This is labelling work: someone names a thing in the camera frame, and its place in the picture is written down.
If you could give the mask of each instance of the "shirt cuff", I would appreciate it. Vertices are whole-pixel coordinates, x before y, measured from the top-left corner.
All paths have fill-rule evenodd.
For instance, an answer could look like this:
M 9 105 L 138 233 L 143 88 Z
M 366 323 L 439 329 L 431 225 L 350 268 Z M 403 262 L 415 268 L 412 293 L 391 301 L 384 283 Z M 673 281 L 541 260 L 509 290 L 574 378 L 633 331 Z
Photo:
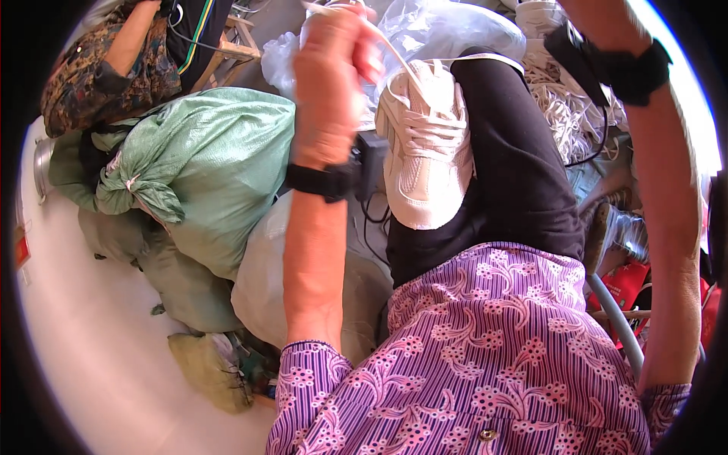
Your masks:
M 329 355 L 333 355 L 334 357 L 338 357 L 342 360 L 345 360 L 349 367 L 353 370 L 352 363 L 341 355 L 339 351 L 333 348 L 329 343 L 321 340 L 301 340 L 301 341 L 294 341 L 293 343 L 286 344 L 283 349 L 280 350 L 280 356 L 283 357 L 284 355 L 290 355 L 295 354 L 297 352 L 325 352 Z
M 94 72 L 95 89 L 104 95 L 121 95 L 132 84 L 132 79 L 124 77 L 106 61 L 102 60 Z
M 640 397 L 647 418 L 650 445 L 654 448 L 690 396 L 691 384 L 660 385 L 644 391 Z

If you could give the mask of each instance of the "button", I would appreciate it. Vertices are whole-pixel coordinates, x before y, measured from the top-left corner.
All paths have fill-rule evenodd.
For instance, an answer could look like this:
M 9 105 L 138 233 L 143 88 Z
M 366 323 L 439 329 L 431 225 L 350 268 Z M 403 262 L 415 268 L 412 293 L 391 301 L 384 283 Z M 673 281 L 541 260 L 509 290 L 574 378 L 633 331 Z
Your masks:
M 490 440 L 493 440 L 498 437 L 498 432 L 496 430 L 481 430 L 478 433 L 478 439 L 483 442 L 487 443 Z

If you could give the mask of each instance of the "gray hose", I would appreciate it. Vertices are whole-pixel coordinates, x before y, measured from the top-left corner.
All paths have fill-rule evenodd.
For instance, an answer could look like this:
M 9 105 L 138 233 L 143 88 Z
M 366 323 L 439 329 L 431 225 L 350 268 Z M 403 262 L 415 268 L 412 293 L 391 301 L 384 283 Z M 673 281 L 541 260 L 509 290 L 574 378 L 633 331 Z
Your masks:
M 635 376 L 635 381 L 639 380 L 639 376 L 642 374 L 642 363 L 644 362 L 644 355 L 639 344 L 637 344 L 637 337 L 632 328 L 630 327 L 627 319 L 622 314 L 622 310 L 617 305 L 614 297 L 606 289 L 604 282 L 597 275 L 587 275 L 587 282 L 591 287 L 592 292 L 596 295 L 602 310 L 609 317 L 609 321 L 612 323 L 614 330 L 617 332 L 620 341 L 625 349 L 627 360 L 630 362 L 632 372 Z

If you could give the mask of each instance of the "black pants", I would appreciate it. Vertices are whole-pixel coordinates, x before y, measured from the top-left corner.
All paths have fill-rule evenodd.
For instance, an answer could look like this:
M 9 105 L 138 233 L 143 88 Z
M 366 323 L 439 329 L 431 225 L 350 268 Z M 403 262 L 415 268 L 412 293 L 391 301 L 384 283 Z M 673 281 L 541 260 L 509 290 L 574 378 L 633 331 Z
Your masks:
M 182 93 L 192 90 L 195 82 L 205 72 L 214 50 L 192 44 L 177 33 L 193 41 L 217 48 L 220 35 L 225 29 L 225 21 L 234 0 L 179 0 L 182 6 L 182 21 L 175 25 L 174 31 L 167 26 L 167 51 L 177 65 L 182 80 Z M 170 16 L 171 22 L 179 20 L 175 8 Z
M 490 52 L 471 47 L 462 56 Z M 584 232 L 551 130 L 521 75 L 498 60 L 460 60 L 451 72 L 470 118 L 477 179 L 439 229 L 392 217 L 387 259 L 395 288 L 484 242 L 517 242 L 581 261 Z

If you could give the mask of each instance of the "red bag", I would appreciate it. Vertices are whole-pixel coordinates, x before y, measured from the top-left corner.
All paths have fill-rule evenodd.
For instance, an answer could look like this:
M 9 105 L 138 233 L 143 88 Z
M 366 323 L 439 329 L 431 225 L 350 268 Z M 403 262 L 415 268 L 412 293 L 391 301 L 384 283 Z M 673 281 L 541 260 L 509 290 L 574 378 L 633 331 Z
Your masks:
M 649 272 L 649 264 L 646 265 L 630 261 L 628 264 L 617 267 L 611 272 L 608 272 L 601 278 L 601 280 L 609 290 L 609 293 L 614 297 L 618 307 L 622 311 L 628 311 L 634 307 L 637 295 L 642 290 L 647 272 Z M 601 309 L 601 305 L 594 293 L 589 295 L 587 306 L 589 309 L 594 309 L 596 311 Z M 647 321 L 648 319 L 645 319 L 640 322 L 635 332 L 636 335 L 642 332 Z M 611 336 L 612 341 L 616 344 L 617 348 L 621 348 L 622 343 L 618 341 L 617 332 L 614 330 L 611 323 L 609 324 L 609 335 Z
M 721 290 L 716 285 L 708 287 L 704 279 L 700 279 L 700 300 L 703 301 L 703 313 L 701 315 L 700 342 L 703 348 L 707 349 L 713 337 L 713 329 L 718 318 L 718 309 L 721 301 Z

